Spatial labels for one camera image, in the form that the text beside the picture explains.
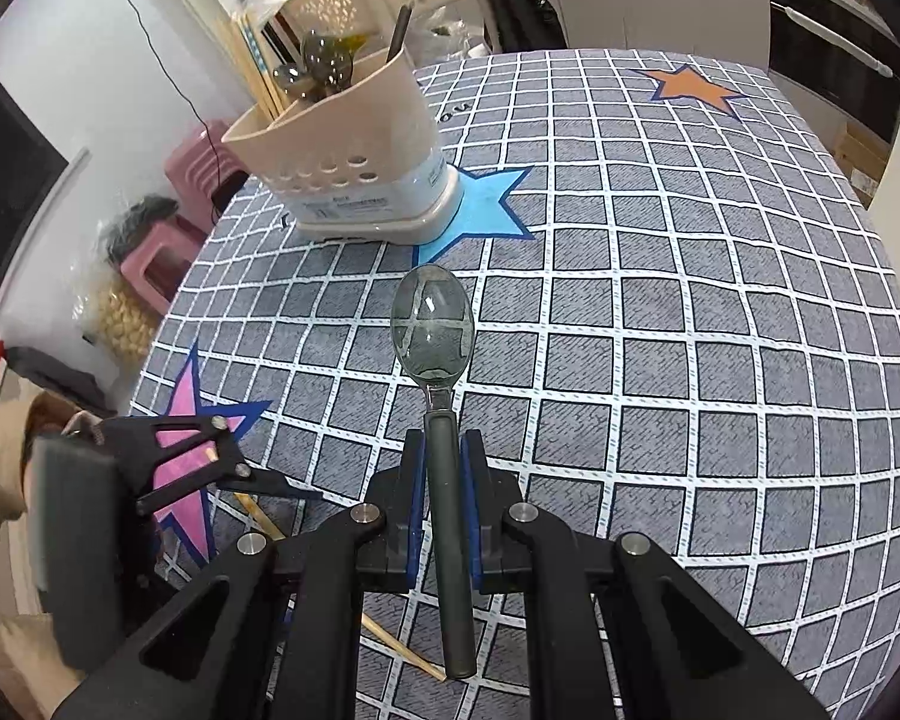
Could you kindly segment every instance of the black cable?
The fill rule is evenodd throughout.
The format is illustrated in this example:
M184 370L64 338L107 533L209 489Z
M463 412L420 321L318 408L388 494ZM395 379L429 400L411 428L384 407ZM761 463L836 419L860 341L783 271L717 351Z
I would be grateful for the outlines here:
M204 122L203 117L197 112L197 106L194 105L193 101L187 97L187 95L183 94L183 91L180 91L180 87L176 85L176 81L170 76L167 71L167 68L164 67L163 60L160 58L160 55L156 52L154 48L154 41L151 40L151 36L149 36L149 32L146 31L146 27L144 26L143 17L140 15L140 11L137 9L137 6L133 4L132 0L127 0L127 4L133 8L133 12L137 15L137 23L139 23L140 28L144 30L144 35L146 36L146 45L149 46L151 53L154 55L154 59L156 59L156 63L160 66L160 69L163 71L164 76L167 76L167 80L170 81L170 84L173 84L173 88L176 90L176 93L180 95L183 100L189 105L190 110L194 112L194 116L197 117L197 121L203 124L203 131L207 135L207 142L210 143L210 148L213 151L213 156L217 161L217 187L214 191L220 189L221 183L223 180L221 179L221 167L220 167L220 153L217 151L217 147L213 142L213 136L210 134L210 127L207 127L207 122ZM213 224L216 224L220 220L220 209L217 208L217 204L213 203L211 194L211 204L213 205L213 211L210 212L210 220Z

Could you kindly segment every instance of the container base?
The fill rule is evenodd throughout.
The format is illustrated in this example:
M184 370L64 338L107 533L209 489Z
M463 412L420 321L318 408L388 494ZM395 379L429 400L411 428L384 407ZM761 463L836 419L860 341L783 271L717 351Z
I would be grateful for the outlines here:
M440 237L453 220L463 199L463 183L456 167L447 165L447 185L427 211L418 217L394 221L368 221L364 224L348 221L346 224L318 224L312 221L296 223L299 234L311 241L329 238L362 238L368 241L386 241L389 244L420 245Z

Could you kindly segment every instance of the tablecloth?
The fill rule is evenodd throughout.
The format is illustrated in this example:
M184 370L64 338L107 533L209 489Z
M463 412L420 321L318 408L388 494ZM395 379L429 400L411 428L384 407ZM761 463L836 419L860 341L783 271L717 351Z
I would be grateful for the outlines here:
M681 94L687 70L727 95ZM532 237L463 237L437 259L477 319L463 428L573 527L648 533L855 717L900 633L900 293L820 140L763 71L703 57L535 52L418 80L449 162L530 168L504 203ZM206 403L271 400L245 455L325 490L306 507L263 501L298 532L398 463L423 402L388 332L413 250L310 244L284 224L250 180L176 296L132 413L165 410L197 343ZM217 546L249 527L229 493L208 512ZM167 545L181 581L196 566ZM427 538L415 591L365 610L439 662L429 552ZM474 614L466 683L364 637L358 717L528 716L519 599Z

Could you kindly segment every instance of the silver handle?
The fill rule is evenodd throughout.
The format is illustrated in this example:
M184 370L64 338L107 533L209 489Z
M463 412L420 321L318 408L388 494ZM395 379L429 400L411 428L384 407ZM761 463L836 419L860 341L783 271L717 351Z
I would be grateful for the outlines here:
M781 7L780 5L775 4L775 7L779 7L784 13L787 14L787 18L792 20L793 23L797 23L802 26L808 32L813 32L818 37L826 40L831 46L836 46L838 49L843 49L854 59L859 59L863 62L869 69L876 70L881 76L884 76L885 79L893 78L893 70L890 69L887 65L877 59L875 56L871 55L869 52L865 52L861 47L857 46L857 44L852 43L847 40L844 36L842 36L838 32L834 32L832 29L828 28L828 26L822 25L820 22L815 22L809 16L804 16L799 10L794 10L792 7Z

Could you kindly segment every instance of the silver bolt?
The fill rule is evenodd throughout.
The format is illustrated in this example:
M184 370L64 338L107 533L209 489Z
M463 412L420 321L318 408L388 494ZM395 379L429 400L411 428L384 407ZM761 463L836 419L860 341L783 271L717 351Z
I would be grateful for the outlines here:
M620 546L624 548L624 552L634 557L650 552L650 540L643 533L624 533Z
M508 512L517 522L533 522L540 515L540 509L535 507L532 503L523 503L522 501L513 504L508 509Z
M266 548L266 536L262 533L244 533L237 540L237 549L242 555L256 555Z
M376 522L380 516L380 509L372 503L358 503L350 510L350 519L359 522L361 525L367 525L370 522Z

